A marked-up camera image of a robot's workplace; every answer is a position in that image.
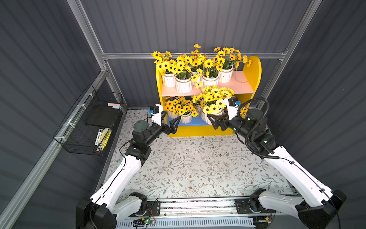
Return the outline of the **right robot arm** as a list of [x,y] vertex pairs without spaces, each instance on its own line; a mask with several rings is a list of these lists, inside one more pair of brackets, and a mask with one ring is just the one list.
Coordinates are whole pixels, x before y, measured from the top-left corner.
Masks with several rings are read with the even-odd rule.
[[249,109],[244,117],[241,109],[253,102],[250,99],[240,103],[236,96],[221,102],[222,112],[206,115],[214,129],[233,130],[238,140],[245,144],[252,154],[275,167],[298,191],[298,197],[275,194],[264,188],[257,189],[250,195],[249,201],[235,202],[238,209],[247,207],[253,213],[274,210],[299,219],[309,229],[324,229],[334,217],[338,217],[346,195],[340,190],[332,190],[303,168],[283,147],[276,143],[268,130],[267,113],[270,108],[266,98],[259,97],[266,108]]

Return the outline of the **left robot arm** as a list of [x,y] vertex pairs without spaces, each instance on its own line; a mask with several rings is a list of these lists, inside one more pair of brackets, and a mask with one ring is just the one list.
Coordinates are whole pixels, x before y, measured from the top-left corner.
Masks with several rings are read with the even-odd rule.
[[129,147],[122,155],[123,161],[106,183],[89,199],[81,199],[76,206],[75,224],[77,229],[115,229],[117,225],[131,216],[143,216],[147,211],[147,197],[133,192],[127,199],[118,203],[117,199],[131,178],[142,168],[152,149],[150,144],[160,134],[175,134],[181,117],[165,124],[166,111],[157,111],[153,106],[149,111],[152,124],[141,120],[134,124]]

